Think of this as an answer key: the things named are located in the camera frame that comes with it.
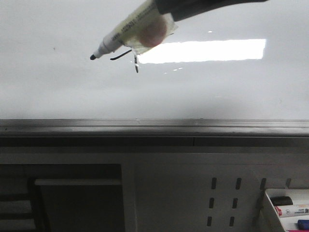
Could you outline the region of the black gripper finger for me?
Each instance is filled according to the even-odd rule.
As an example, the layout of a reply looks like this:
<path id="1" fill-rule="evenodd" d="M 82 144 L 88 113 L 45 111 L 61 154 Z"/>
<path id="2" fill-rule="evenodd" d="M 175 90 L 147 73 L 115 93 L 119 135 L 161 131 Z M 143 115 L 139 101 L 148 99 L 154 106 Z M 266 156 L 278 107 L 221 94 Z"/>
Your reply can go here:
<path id="1" fill-rule="evenodd" d="M 265 0 L 184 0 L 171 10 L 175 22 L 226 6 L 260 3 Z"/>
<path id="2" fill-rule="evenodd" d="M 199 11 L 217 9 L 229 5 L 241 4 L 240 0 L 155 0 L 161 14 L 177 11 Z"/>

